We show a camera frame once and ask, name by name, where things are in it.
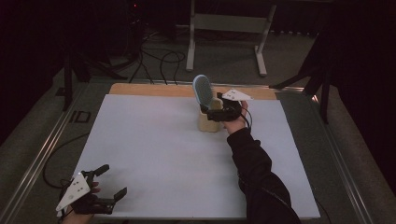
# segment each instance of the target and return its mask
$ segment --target hand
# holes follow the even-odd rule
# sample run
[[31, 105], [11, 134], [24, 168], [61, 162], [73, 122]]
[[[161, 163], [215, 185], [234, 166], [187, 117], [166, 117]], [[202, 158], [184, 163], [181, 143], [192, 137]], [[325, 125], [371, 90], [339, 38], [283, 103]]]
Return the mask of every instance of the hand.
[[[246, 101], [241, 101], [241, 105], [242, 115], [245, 117], [248, 110], [248, 103]], [[241, 116], [233, 121], [223, 121], [223, 124], [224, 127], [227, 129], [228, 134], [232, 134], [246, 127], [246, 122]]]
[[[99, 185], [98, 182], [92, 183], [91, 193], [97, 193], [100, 191], [100, 189], [97, 188], [98, 185]], [[63, 224], [88, 224], [90, 223], [90, 220], [93, 217], [93, 214], [88, 214], [88, 215], [76, 214], [72, 210], [72, 207], [70, 205], [67, 207], [66, 214], [68, 215], [62, 221]]]

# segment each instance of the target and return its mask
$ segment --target black jacket sleeve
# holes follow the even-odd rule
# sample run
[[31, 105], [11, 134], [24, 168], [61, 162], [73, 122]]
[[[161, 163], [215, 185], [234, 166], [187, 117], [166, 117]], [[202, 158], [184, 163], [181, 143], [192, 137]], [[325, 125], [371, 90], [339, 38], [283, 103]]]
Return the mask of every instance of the black jacket sleeve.
[[291, 209], [290, 195], [279, 177], [272, 173], [272, 161], [248, 129], [227, 138], [238, 169], [240, 188], [247, 199], [247, 222], [294, 224], [300, 220]]

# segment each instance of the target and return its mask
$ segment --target black sleeve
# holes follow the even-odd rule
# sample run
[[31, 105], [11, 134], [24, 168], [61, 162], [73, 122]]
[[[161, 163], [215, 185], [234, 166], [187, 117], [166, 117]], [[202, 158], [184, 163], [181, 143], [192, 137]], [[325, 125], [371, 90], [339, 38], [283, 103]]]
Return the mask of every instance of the black sleeve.
[[291, 209], [290, 195], [272, 173], [272, 161], [248, 129], [227, 138], [238, 169], [241, 190], [247, 199], [248, 223], [300, 223]]

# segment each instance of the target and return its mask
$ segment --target table surface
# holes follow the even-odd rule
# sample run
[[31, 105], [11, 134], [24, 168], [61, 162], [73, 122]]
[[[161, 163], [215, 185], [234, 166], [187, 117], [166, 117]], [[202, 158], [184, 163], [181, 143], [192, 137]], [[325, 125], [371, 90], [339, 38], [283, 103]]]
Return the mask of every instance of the table surface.
[[[214, 87], [226, 92], [230, 87]], [[233, 88], [251, 95], [252, 132], [273, 159], [301, 218], [319, 217], [283, 108], [264, 87]], [[192, 86], [115, 84], [106, 96], [75, 174], [107, 163], [99, 176], [103, 198], [123, 187], [128, 194], [113, 218], [244, 218], [227, 133], [203, 133], [193, 125], [199, 106]]]

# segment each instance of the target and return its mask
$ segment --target gray floor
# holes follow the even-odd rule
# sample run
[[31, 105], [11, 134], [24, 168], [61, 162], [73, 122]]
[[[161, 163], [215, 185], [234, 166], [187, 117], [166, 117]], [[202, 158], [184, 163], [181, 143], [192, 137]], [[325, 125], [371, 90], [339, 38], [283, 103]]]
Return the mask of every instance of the gray floor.
[[[181, 35], [176, 42], [166, 40], [159, 35], [154, 35], [145, 44], [145, 51], [161, 58], [170, 49], [187, 54], [188, 37], [185, 31], [180, 30]], [[185, 60], [179, 65], [176, 81], [191, 82], [198, 74], [207, 75], [213, 83], [219, 84], [250, 84], [271, 85], [294, 76], [300, 68], [304, 57], [310, 50], [315, 39], [300, 35], [269, 35], [264, 48], [263, 57], [266, 62], [268, 77], [258, 76], [258, 68], [253, 55], [253, 46], [260, 37], [255, 35], [243, 35], [241, 40], [213, 41], [208, 38], [199, 38], [196, 45], [194, 71], [185, 71]], [[167, 60], [176, 60], [175, 55], [169, 55]], [[160, 61], [147, 54], [144, 55], [144, 64], [148, 73], [156, 83], [163, 83], [160, 76]], [[121, 75], [130, 77], [136, 69], [133, 64], [128, 69], [120, 71]], [[173, 82], [173, 75], [177, 68], [176, 63], [165, 63], [163, 73], [168, 82]], [[147, 82], [144, 69], [140, 69], [133, 82]], [[303, 87], [307, 79], [301, 80], [293, 86]], [[104, 94], [108, 92], [111, 83], [120, 82], [102, 75], [96, 74], [89, 84], [75, 85], [75, 93], [83, 90], [82, 94], [73, 105], [74, 110], [91, 111], [95, 117]], [[15, 129], [12, 135], [0, 148], [0, 204], [1, 211], [6, 210], [7, 202], [17, 189], [25, 171], [32, 164], [33, 159], [41, 148], [46, 145], [62, 112], [63, 98], [55, 96], [55, 92], [62, 87], [62, 73], [55, 77], [55, 84], [35, 105], [31, 112]], [[391, 193], [383, 176], [378, 171], [367, 146], [364, 144], [359, 131], [353, 120], [348, 115], [339, 99], [337, 89], [331, 88], [329, 102], [329, 125], [323, 125], [319, 119], [314, 119], [312, 110], [301, 110], [300, 107], [312, 106], [309, 98], [298, 93], [281, 92], [277, 94], [281, 99], [285, 111], [289, 114], [290, 127], [296, 145], [299, 148], [308, 179], [311, 182], [314, 195], [329, 214], [332, 223], [396, 223], [396, 199]], [[69, 123], [65, 126], [57, 146], [73, 137], [87, 133], [93, 124]], [[68, 178], [74, 171], [74, 166], [86, 138], [78, 139], [59, 150], [57, 155], [49, 163], [49, 176], [54, 183], [59, 181], [58, 176]], [[331, 153], [329, 146], [335, 147], [341, 157]], [[345, 169], [340, 170], [337, 163], [345, 162]], [[352, 181], [344, 185], [343, 175], [352, 176]], [[359, 193], [364, 210], [369, 216], [364, 220], [359, 219], [359, 208], [353, 207], [350, 201], [355, 200], [353, 195], [348, 195], [348, 184]], [[21, 206], [19, 213], [15, 215], [14, 223], [55, 223], [56, 205], [59, 191], [50, 189], [39, 176]], [[306, 220], [304, 223], [330, 223], [324, 210], [320, 209], [322, 218]], [[110, 222], [110, 220], [94, 220], [93, 222]], [[174, 223], [175, 220], [135, 220], [132, 223]]]

